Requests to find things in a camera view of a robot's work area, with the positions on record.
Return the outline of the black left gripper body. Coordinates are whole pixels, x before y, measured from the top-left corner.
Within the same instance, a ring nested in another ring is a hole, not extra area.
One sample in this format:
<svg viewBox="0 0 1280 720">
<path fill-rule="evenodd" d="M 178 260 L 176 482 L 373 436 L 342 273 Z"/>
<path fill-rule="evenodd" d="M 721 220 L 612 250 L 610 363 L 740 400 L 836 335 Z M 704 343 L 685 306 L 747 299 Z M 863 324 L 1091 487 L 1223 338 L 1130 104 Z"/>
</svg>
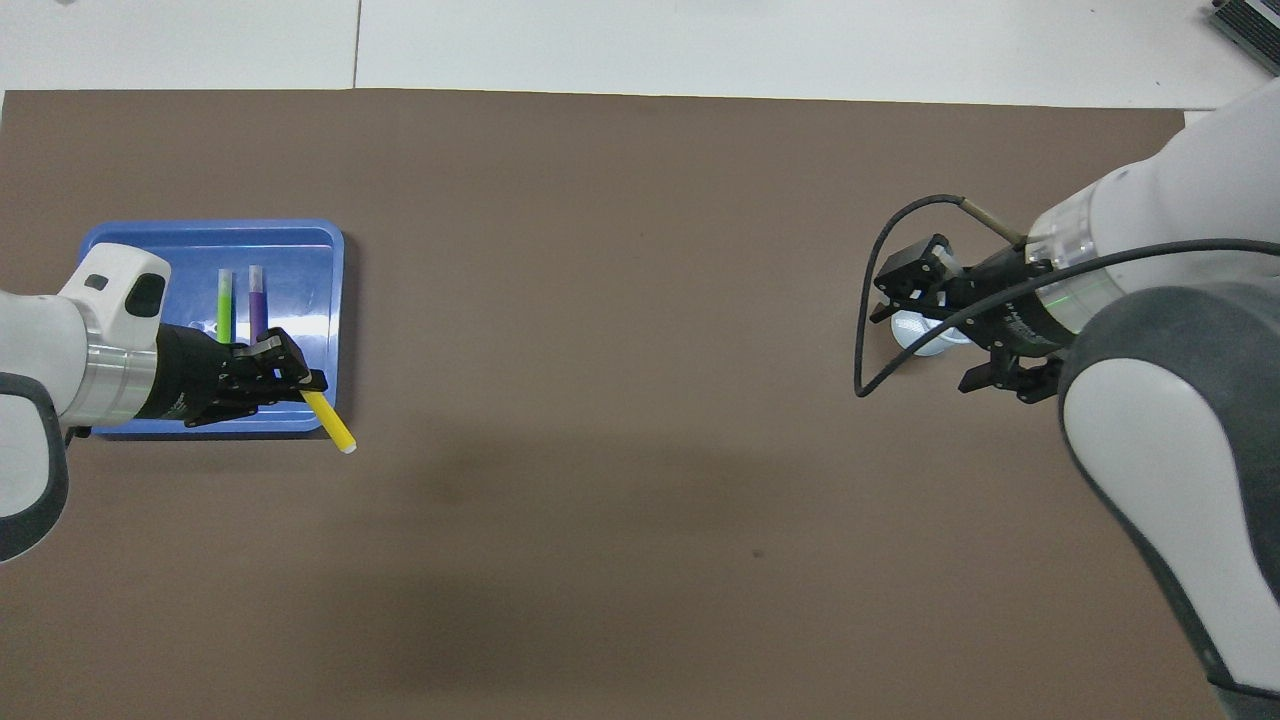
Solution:
<svg viewBox="0 0 1280 720">
<path fill-rule="evenodd" d="M 160 325 L 156 368 L 148 396 L 134 414 L 137 420 L 183 421 L 202 427 L 246 416 L 246 404 L 227 388 L 228 366 L 243 343 L 220 343 L 195 328 Z"/>
</svg>

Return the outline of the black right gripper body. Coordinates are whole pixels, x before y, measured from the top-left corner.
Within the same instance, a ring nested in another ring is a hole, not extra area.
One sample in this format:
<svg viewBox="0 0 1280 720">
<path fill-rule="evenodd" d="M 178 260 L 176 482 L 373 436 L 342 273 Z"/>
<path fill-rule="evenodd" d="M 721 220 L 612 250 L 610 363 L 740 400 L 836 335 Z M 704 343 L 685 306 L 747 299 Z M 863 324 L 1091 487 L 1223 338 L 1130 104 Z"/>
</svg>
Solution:
<svg viewBox="0 0 1280 720">
<path fill-rule="evenodd" d="M 966 266 L 960 279 L 960 305 L 969 307 L 1001 291 L 1029 281 L 1036 273 L 1025 254 L 1002 249 L 984 261 Z M 983 348 L 997 342 L 1020 356 L 1047 356 L 1069 346 L 1075 334 L 1061 325 L 1034 292 L 1007 300 L 979 314 L 961 327 L 963 333 Z"/>
</svg>

